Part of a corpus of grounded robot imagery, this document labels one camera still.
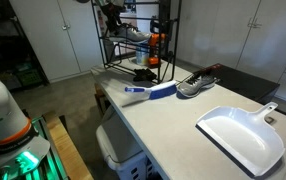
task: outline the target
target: concrete floor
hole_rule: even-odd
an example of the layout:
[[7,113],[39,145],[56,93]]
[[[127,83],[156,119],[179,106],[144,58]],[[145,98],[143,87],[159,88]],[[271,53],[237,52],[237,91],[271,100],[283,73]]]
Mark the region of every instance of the concrete floor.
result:
[[[185,62],[177,65],[194,72],[198,67]],[[22,109],[27,109],[31,117],[39,117],[48,111],[65,115],[67,129],[76,148],[95,179],[118,179],[104,162],[97,144],[95,131],[101,117],[94,98],[94,79],[91,74],[53,83],[13,94]],[[273,99],[279,109],[286,112],[286,101]]]

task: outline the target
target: dustpan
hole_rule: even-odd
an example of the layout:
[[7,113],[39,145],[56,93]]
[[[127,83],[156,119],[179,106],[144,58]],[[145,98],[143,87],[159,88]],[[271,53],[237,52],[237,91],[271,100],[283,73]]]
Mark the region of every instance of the dustpan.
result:
[[264,121],[277,104],[270,102],[256,112],[216,107],[197,121],[216,141],[254,176],[265,174],[283,156],[285,148],[275,129]]

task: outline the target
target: cleaning brush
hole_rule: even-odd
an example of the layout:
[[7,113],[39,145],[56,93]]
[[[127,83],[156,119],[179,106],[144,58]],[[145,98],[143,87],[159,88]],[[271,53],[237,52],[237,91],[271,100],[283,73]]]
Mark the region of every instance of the cleaning brush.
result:
[[170,96],[174,93],[176,93],[176,81],[169,81],[163,84],[159,84],[156,86],[153,86],[151,88],[145,88],[145,87],[126,87],[125,92],[131,92],[131,93],[148,93],[149,99],[159,99],[166,96]]

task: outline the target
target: orange object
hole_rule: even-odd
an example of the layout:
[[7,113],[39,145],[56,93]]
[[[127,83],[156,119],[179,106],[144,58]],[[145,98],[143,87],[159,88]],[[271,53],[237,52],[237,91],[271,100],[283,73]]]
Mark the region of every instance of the orange object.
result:
[[16,140],[17,138],[23,136],[30,129],[30,127],[31,127],[31,119],[27,118],[26,126],[21,131],[17,132],[16,134],[1,140],[0,145],[1,144],[7,144],[7,143],[9,143],[13,140]]
[[[161,34],[161,41],[164,41],[166,38],[166,35],[164,33]],[[149,46],[150,46],[150,57],[149,57],[149,65],[157,65],[159,62],[159,58],[157,57],[157,50],[156,50],[156,43],[159,42],[160,34],[152,34],[151,38],[149,40]]]

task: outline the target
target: white trash bin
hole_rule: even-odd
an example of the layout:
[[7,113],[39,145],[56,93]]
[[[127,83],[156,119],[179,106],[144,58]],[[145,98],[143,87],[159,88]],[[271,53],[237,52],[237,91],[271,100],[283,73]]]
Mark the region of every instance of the white trash bin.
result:
[[96,137],[108,166],[121,180],[144,180],[156,175],[156,171],[141,147],[110,106],[96,130]]

